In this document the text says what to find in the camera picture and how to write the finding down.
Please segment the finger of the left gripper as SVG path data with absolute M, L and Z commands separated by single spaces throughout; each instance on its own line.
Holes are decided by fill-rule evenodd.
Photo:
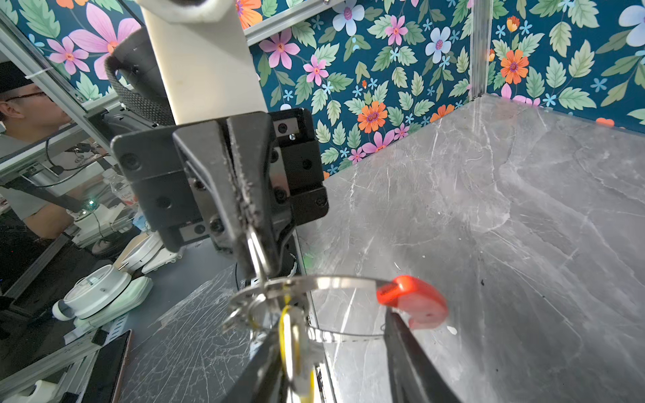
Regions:
M 281 267 L 272 218 L 270 155 L 275 134 L 269 114 L 255 112 L 227 119 L 242 228 L 259 276 L 274 277 Z
M 232 255 L 246 279 L 258 278 L 242 228 L 241 196 L 226 135 L 216 121 L 177 129 L 173 140 L 215 249 Z

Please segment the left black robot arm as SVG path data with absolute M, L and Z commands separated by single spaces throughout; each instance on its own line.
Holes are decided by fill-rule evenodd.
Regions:
M 105 69 L 126 107 L 153 123 L 116 136 L 112 151 L 166 248 L 210 239 L 236 258 L 246 280 L 289 275 L 297 261 L 293 231 L 329 210 L 310 111 L 178 125 L 143 29 Z

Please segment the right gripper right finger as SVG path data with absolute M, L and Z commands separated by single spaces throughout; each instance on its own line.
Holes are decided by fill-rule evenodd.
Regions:
M 460 402 L 401 316 L 391 309 L 386 312 L 384 340 L 393 402 Z

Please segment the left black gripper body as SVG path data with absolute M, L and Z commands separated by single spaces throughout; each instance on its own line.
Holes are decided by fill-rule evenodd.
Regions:
M 113 139 L 112 152 L 168 250 L 209 238 L 275 248 L 329 211 L 313 118 L 305 108 L 159 127 Z

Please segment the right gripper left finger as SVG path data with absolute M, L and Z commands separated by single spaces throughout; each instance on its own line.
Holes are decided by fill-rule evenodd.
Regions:
M 271 332 L 227 394 L 225 403 L 278 403 L 287 401 L 280 339 Z

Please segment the keyring with coloured keys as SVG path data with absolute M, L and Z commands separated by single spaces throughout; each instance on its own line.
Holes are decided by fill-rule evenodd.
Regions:
M 417 277 L 381 280 L 312 270 L 257 278 L 232 297 L 229 309 L 223 325 L 247 328 L 260 346 L 278 332 L 286 402 L 393 402 L 387 310 L 401 316 L 421 346 L 418 333 L 439 328 L 448 317 L 446 299 Z

